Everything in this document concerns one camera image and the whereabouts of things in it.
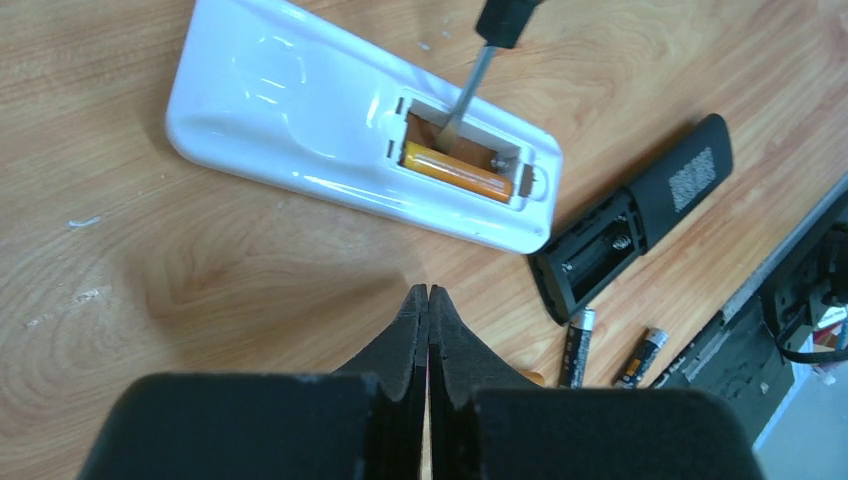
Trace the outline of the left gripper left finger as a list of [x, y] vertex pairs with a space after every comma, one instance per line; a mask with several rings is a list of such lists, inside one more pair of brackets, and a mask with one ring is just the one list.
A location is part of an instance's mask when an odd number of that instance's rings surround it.
[[108, 414], [83, 479], [415, 479], [428, 292], [325, 374], [164, 372]]

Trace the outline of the black remote control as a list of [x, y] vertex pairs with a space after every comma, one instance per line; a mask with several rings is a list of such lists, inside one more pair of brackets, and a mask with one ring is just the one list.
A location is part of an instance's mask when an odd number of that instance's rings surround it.
[[733, 171], [726, 120], [711, 113], [629, 183], [529, 255], [543, 306], [564, 325], [648, 253]]

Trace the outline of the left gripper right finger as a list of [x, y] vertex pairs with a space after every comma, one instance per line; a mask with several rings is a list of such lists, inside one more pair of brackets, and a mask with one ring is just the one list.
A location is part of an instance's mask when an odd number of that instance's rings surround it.
[[759, 479], [743, 429], [694, 390], [555, 389], [513, 369], [429, 294], [437, 479]]

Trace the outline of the black AAA battery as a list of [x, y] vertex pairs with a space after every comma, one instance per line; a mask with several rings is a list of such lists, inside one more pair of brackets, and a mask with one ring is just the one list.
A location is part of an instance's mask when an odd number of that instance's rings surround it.
[[614, 388], [635, 389], [669, 338], [660, 328], [648, 328], [612, 382]]
[[596, 312], [591, 308], [584, 308], [567, 324], [559, 387], [582, 387], [595, 319]]

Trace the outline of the white remote orange battery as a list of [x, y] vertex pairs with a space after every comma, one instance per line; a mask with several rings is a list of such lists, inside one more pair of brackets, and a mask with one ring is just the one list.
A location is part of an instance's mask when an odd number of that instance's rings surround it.
[[[196, 164], [519, 254], [550, 238], [563, 152], [473, 99], [459, 129], [506, 161], [502, 201], [402, 165], [409, 122], [442, 124], [457, 86], [287, 1], [195, 4], [168, 107]], [[529, 184], [529, 193], [519, 190]]]

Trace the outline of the yellow handled screwdriver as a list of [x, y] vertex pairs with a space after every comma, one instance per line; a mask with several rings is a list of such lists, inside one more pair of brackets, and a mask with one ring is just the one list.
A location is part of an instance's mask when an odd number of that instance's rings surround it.
[[464, 116], [495, 54], [500, 49], [514, 49], [529, 23], [539, 0], [488, 0], [475, 25], [476, 33], [484, 40], [469, 77], [453, 106], [445, 125], [433, 141], [433, 148], [448, 154], [459, 138]]

